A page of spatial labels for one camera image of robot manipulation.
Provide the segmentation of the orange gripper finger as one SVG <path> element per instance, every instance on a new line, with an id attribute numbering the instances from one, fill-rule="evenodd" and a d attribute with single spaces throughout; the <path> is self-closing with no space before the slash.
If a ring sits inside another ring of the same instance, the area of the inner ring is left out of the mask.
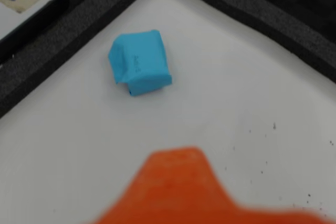
<path id="1" fill-rule="evenodd" d="M 195 147 L 151 154 L 117 202 L 96 223 L 334 223 L 307 211 L 236 204 Z"/>

